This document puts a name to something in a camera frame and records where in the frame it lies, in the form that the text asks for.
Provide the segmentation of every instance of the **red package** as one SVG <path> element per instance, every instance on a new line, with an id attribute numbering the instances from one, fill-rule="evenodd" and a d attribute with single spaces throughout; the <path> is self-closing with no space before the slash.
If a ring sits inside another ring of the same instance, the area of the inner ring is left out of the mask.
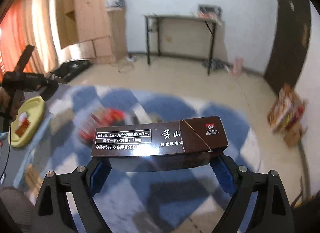
<path id="1" fill-rule="evenodd" d="M 85 144 L 91 144 L 97 127 L 115 126 L 124 121 L 125 113 L 113 108 L 99 108 L 91 113 L 84 128 L 80 130 L 80 138 Z"/>
<path id="2" fill-rule="evenodd" d="M 16 129 L 15 134 L 21 138 L 23 134 L 26 132 L 26 130 L 28 129 L 29 125 L 30 125 L 30 122 L 28 121 L 28 119 L 25 118 L 22 121 L 21 125 Z"/>

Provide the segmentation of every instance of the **metal screw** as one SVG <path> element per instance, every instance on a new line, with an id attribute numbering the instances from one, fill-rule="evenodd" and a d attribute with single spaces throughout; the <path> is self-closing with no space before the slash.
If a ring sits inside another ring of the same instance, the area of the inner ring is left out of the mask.
<path id="1" fill-rule="evenodd" d="M 246 172 L 248 170 L 248 168 L 243 166 L 243 165 L 241 165 L 241 166 L 239 166 L 239 170 L 242 171 L 242 172 Z"/>
<path id="2" fill-rule="evenodd" d="M 271 170 L 270 173 L 272 176 L 278 176 L 278 172 L 276 170 Z"/>
<path id="3" fill-rule="evenodd" d="M 84 166 L 79 166 L 77 168 L 77 172 L 83 172 L 85 170 L 85 167 Z"/>
<path id="4" fill-rule="evenodd" d="M 54 171 L 49 171 L 48 173 L 47 173 L 47 177 L 52 177 L 54 175 Z"/>

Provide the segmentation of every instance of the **yellow tray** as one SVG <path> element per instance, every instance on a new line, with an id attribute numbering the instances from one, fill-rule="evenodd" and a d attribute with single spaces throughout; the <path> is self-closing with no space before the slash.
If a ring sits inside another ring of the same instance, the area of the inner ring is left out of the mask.
<path id="1" fill-rule="evenodd" d="M 22 137 L 19 137 L 15 134 L 16 129 L 19 126 L 19 116 L 23 112 L 28 112 L 29 117 L 28 121 L 30 122 L 29 127 L 25 131 Z M 44 113 L 44 100 L 40 97 L 33 97 L 26 101 L 17 115 L 17 119 L 11 123 L 11 145 L 13 147 L 22 147 L 29 143 L 33 135 L 36 133 L 37 128 L 40 124 Z"/>

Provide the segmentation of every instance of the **cardboard box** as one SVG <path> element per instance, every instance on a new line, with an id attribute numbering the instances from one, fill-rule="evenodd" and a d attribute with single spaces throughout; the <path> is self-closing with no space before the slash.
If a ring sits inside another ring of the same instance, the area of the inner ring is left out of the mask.
<path id="1" fill-rule="evenodd" d="M 221 119 L 213 116 L 97 128 L 91 155 L 122 171 L 174 170 L 206 165 L 227 146 Z"/>
<path id="2" fill-rule="evenodd" d="M 304 134 L 305 131 L 303 131 L 302 125 L 297 122 L 288 130 L 284 137 L 284 141 L 288 147 L 296 146 Z"/>

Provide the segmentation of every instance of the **orange curtain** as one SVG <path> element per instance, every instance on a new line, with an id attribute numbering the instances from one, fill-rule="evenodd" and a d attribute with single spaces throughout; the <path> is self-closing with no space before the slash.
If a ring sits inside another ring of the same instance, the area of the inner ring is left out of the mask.
<path id="1" fill-rule="evenodd" d="M 58 65 L 52 39 L 49 0 L 15 0 L 1 25 L 0 50 L 12 71 L 27 44 L 35 46 L 25 72 L 47 73 Z"/>
<path id="2" fill-rule="evenodd" d="M 21 14 L 23 0 L 15 0 L 5 15 L 1 28 L 1 56 L 6 71 L 13 71 L 27 43 L 24 38 L 23 19 Z M 32 72 L 30 63 L 25 68 Z"/>

